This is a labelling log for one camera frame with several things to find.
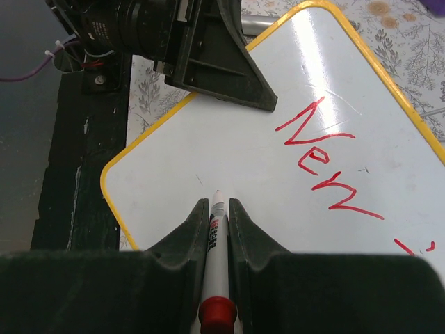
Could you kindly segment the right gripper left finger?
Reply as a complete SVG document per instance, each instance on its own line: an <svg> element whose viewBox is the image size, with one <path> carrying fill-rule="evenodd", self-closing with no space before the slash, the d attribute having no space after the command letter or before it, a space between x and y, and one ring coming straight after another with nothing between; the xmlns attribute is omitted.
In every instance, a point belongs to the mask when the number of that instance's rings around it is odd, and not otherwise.
<svg viewBox="0 0 445 334"><path fill-rule="evenodd" d="M148 333L189 333L197 315L206 244L209 200L199 199L186 220L147 250L152 256L145 288Z"/></svg>

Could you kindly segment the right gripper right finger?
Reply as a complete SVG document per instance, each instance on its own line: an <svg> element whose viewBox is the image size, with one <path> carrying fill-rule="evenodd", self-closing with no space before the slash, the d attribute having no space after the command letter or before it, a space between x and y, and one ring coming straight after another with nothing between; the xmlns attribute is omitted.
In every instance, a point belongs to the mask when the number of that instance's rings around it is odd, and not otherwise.
<svg viewBox="0 0 445 334"><path fill-rule="evenodd" d="M276 319L276 255L288 250L264 232L241 201L229 200L229 238L238 318L244 333L265 333Z"/></svg>

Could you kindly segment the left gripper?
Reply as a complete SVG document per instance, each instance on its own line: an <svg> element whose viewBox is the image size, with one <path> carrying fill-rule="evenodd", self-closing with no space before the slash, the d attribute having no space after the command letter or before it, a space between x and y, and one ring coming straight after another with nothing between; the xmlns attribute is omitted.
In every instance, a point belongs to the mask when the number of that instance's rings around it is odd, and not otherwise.
<svg viewBox="0 0 445 334"><path fill-rule="evenodd" d="M114 50L155 62L165 82L272 112L277 95L246 49L240 1L116 1Z"/></svg>

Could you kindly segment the red whiteboard marker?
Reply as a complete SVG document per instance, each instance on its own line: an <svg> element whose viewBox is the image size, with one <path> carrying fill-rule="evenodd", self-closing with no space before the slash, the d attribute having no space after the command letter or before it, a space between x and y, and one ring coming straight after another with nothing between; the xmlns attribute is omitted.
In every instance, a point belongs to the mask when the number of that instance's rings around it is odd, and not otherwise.
<svg viewBox="0 0 445 334"><path fill-rule="evenodd" d="M228 215L221 191L212 198L209 237L198 312L201 333L233 333L236 305L230 298Z"/></svg>

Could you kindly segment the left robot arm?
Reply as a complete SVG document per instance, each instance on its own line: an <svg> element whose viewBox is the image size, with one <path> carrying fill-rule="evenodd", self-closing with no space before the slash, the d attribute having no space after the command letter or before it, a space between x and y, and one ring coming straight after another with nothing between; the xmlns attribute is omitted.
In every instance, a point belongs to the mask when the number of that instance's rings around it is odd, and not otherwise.
<svg viewBox="0 0 445 334"><path fill-rule="evenodd" d="M153 61L169 86L272 112L277 95L249 55L240 1L48 1L91 58Z"/></svg>

